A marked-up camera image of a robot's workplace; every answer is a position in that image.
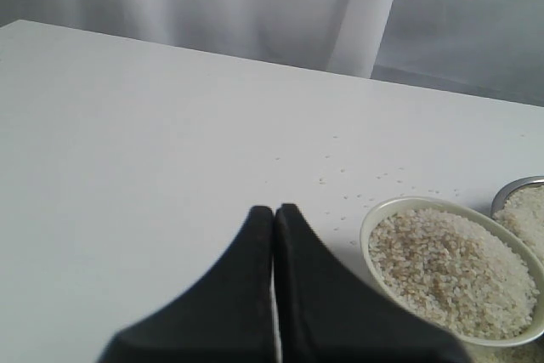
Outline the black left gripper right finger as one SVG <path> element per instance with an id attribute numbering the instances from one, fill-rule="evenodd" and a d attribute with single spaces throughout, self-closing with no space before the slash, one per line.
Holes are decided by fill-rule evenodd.
<path id="1" fill-rule="evenodd" d="M 346 268 L 294 204 L 274 222 L 285 362 L 469 362 L 452 334 L 405 311 Z"/>

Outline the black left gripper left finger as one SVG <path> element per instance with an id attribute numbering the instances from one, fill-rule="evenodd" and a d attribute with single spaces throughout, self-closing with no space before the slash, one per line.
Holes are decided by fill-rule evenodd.
<path id="1" fill-rule="evenodd" d="M 274 214 L 252 207 L 235 239 L 192 287 L 120 330 L 101 362 L 274 362 L 270 294 Z"/>

